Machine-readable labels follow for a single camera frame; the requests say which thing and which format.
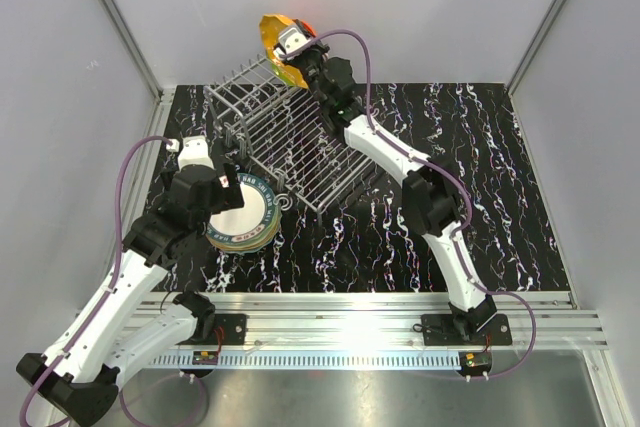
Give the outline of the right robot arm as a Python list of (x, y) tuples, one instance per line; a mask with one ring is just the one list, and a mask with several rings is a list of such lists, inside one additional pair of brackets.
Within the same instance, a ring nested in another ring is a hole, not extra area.
[(488, 333), (497, 309), (462, 235), (471, 215), (463, 215), (461, 208), (470, 201), (446, 167), (399, 141), (371, 117), (354, 94), (350, 62), (327, 52), (316, 44), (288, 54), (285, 63), (300, 71), (318, 101), (326, 132), (399, 184), (405, 225), (427, 242), (445, 280), (454, 335), (465, 344), (477, 343)]

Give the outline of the yellow dotted scalloped plate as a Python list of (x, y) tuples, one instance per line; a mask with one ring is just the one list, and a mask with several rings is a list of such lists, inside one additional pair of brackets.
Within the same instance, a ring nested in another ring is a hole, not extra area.
[(298, 69), (285, 65), (276, 55), (279, 34), (294, 24), (294, 20), (281, 14), (265, 14), (259, 23), (259, 31), (273, 73), (286, 85), (307, 89), (307, 83)]

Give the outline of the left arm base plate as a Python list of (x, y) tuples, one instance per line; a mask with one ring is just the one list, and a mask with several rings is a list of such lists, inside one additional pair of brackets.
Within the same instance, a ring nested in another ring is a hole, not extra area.
[(198, 320), (191, 337), (180, 345), (217, 345), (241, 346), (245, 342), (248, 316), (238, 313), (222, 313)]

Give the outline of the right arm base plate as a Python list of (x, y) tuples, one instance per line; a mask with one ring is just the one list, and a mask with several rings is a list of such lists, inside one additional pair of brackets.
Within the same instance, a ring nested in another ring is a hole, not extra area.
[(475, 330), (461, 317), (453, 314), (423, 314), (412, 330), (422, 335), (425, 346), (511, 346), (513, 344), (508, 318), (496, 314), (486, 325)]

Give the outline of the white plate green rim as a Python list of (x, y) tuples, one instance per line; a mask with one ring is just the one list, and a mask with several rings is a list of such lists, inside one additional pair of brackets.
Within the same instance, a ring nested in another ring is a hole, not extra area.
[(261, 178), (249, 173), (237, 173), (245, 206), (212, 215), (209, 226), (217, 232), (229, 236), (247, 234), (259, 225), (273, 225), (281, 222), (281, 210), (276, 194)]

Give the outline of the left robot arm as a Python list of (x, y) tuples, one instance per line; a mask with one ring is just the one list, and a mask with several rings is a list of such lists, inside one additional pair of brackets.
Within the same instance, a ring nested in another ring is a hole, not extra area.
[(215, 306), (192, 291), (178, 294), (154, 321), (124, 341), (117, 338), (143, 298), (203, 238), (210, 218), (241, 208), (235, 168), (218, 174), (187, 165), (165, 177), (166, 190), (131, 225), (114, 266), (81, 314), (43, 353), (26, 353), (16, 366), (40, 395), (79, 426), (93, 426), (137, 372), (181, 342), (220, 339)]

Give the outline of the orange red plate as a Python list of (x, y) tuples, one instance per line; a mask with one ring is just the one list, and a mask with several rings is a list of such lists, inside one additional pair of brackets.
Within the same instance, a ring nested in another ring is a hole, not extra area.
[(305, 36), (307, 36), (307, 37), (315, 37), (316, 36), (316, 33), (313, 30), (313, 28), (309, 24), (307, 24), (306, 22), (304, 22), (304, 21), (302, 21), (300, 19), (297, 19), (296, 20), (296, 24), (300, 27), (300, 29), (303, 31)]

